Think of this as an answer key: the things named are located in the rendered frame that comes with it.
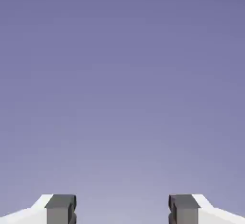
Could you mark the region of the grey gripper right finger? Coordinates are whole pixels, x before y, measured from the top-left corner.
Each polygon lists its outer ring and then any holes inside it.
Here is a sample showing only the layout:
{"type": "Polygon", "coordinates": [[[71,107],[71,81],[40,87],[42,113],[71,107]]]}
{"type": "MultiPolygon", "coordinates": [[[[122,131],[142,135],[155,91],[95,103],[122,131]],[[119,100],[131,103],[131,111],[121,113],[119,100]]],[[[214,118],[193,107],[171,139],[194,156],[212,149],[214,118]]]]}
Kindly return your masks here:
{"type": "Polygon", "coordinates": [[[214,207],[202,194],[171,194],[168,224],[245,224],[245,217],[214,207]]]}

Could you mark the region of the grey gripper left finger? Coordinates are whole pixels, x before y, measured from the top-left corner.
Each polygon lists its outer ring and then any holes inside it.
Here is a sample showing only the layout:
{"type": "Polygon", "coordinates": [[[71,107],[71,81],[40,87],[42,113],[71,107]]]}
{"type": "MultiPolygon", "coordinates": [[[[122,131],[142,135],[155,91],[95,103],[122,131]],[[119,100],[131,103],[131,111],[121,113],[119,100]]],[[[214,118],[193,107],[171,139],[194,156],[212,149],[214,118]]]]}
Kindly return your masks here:
{"type": "Polygon", "coordinates": [[[77,224],[76,195],[43,194],[29,208],[0,217],[0,224],[77,224]]]}

